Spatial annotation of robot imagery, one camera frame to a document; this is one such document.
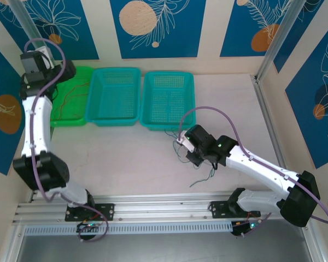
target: teal plastic basket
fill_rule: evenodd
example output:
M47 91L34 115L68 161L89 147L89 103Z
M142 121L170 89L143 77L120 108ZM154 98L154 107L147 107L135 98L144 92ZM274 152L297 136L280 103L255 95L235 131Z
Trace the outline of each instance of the teal plastic basket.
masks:
M195 107L194 77L184 72L149 72L144 78L140 122L150 130L177 130L184 114ZM183 129L196 124L195 112Z
M100 68L93 71L85 119L98 126L132 126L139 119L141 71Z

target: white table surface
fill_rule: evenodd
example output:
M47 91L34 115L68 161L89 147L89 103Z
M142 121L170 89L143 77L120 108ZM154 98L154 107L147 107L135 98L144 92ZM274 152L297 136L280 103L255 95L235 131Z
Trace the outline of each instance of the white table surface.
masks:
M243 145L260 157L277 163L259 102L247 74L195 76L196 106L214 106L235 123ZM215 138L235 138L223 116L210 110L197 112L200 124ZM132 127L55 128L52 151L69 167L71 179L92 195L142 195L234 190L236 187L266 189L236 170L219 166L207 182L210 166L195 170L181 163L172 147L173 138L152 132L139 122Z

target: plastic basket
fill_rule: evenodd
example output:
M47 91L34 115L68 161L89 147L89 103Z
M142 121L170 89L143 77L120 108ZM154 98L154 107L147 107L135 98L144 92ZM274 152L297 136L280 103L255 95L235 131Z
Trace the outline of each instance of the plastic basket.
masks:
M183 72L149 72L145 75L140 122L150 130L177 130L184 114L195 107L194 77ZM188 115L183 129L196 124Z
M93 68L77 67L75 76L57 85L50 124L52 127L83 126Z
M101 68L93 72L85 119L98 126L132 126L139 119L141 71Z

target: gray floor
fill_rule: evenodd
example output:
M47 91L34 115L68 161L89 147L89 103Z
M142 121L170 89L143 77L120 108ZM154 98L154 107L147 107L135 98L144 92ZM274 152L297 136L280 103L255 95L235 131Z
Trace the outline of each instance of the gray floor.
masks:
M80 243L76 236L25 237L19 262L311 261L301 229L267 221L245 239L230 233L109 235Z

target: beige circle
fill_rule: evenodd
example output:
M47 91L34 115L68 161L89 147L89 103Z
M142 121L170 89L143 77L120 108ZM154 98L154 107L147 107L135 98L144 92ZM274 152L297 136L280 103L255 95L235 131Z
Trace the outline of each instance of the beige circle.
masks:
M246 5L249 2L249 0L237 0L238 5Z
M7 2L7 0L0 0L0 2L2 3L2 4L5 4L5 5L8 5L9 3Z
M128 2L119 13L119 21L124 31L130 35L150 33L157 25L157 16L147 3Z
M159 43L158 42L153 42L152 43L152 47L157 48L158 46L159 46Z

